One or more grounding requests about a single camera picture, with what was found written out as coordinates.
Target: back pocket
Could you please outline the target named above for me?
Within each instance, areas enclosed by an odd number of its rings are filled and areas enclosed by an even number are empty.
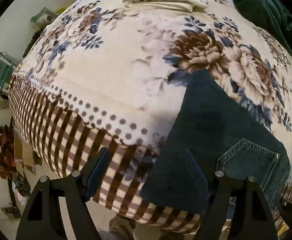
[[[217,170],[234,179],[254,176],[264,191],[279,160],[279,153],[241,139],[217,160]]]

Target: yellow object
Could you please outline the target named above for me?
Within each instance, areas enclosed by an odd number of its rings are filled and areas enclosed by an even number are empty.
[[[62,12],[63,12],[63,11],[66,11],[66,9],[67,9],[69,6],[71,6],[71,5],[72,5],[72,3],[68,3],[66,6],[60,7],[60,8],[57,9],[55,12],[56,12],[57,14],[62,14]]]
[[[288,225],[284,224],[277,233],[277,236],[281,236],[289,229]]]

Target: floral blanket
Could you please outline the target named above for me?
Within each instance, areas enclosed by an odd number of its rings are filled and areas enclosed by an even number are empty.
[[[139,191],[190,74],[201,68],[284,144],[291,173],[282,194],[292,203],[292,57],[231,0],[209,0],[191,14],[78,0],[13,73],[11,113],[60,176],[81,169],[100,147],[110,149],[95,202],[140,223],[194,234],[199,215],[155,206]]]

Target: screw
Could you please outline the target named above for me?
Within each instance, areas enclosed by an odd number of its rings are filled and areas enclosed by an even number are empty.
[[[73,171],[73,172],[71,173],[71,175],[72,175],[73,177],[78,177],[78,176],[80,175],[80,171]]]
[[[216,172],[215,172],[215,175],[216,175],[217,177],[222,177],[222,176],[224,176],[224,173],[223,173],[222,171],[216,171]]]
[[[48,179],[47,176],[42,176],[39,180],[40,180],[40,182],[46,182],[47,179]]]
[[[248,180],[250,182],[255,182],[256,181],[256,179],[253,176],[248,176]]]

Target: denim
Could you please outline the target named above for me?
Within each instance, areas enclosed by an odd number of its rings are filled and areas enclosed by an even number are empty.
[[[141,197],[157,206],[205,213],[209,185],[198,175],[195,160],[233,178],[254,176],[269,205],[290,171],[283,144],[229,98],[206,69],[190,76],[181,110]]]

